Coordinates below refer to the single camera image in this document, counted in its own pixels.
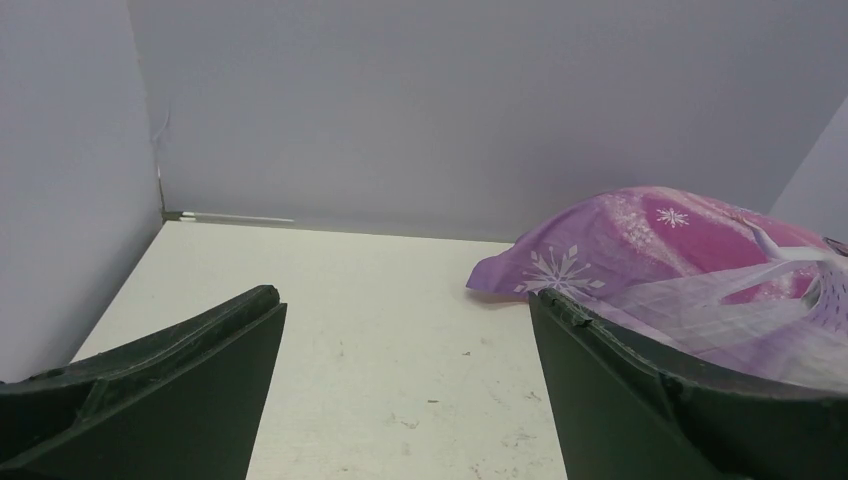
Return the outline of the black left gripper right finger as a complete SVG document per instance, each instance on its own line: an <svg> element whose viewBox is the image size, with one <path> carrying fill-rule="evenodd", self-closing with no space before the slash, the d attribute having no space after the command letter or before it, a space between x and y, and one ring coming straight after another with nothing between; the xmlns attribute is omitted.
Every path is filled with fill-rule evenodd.
<svg viewBox="0 0 848 480"><path fill-rule="evenodd" d="M553 290L528 298L571 479L843 479L847 398L742 374Z"/></svg>

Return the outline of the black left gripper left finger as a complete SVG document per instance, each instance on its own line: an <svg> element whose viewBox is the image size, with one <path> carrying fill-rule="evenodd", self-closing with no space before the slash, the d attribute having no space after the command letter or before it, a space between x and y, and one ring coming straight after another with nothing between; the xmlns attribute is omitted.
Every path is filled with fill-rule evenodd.
<svg viewBox="0 0 848 480"><path fill-rule="evenodd" d="M270 285L1 387L5 479L243 479L286 318Z"/></svg>

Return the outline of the purple pink printed pillowcase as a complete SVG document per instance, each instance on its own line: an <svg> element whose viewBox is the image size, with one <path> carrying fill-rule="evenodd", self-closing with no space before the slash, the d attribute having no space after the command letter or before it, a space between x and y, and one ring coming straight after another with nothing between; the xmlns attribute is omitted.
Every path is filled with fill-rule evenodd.
<svg viewBox="0 0 848 480"><path fill-rule="evenodd" d="M847 246L720 200L631 187L579 201L481 260L467 287L554 290L755 377L847 388Z"/></svg>

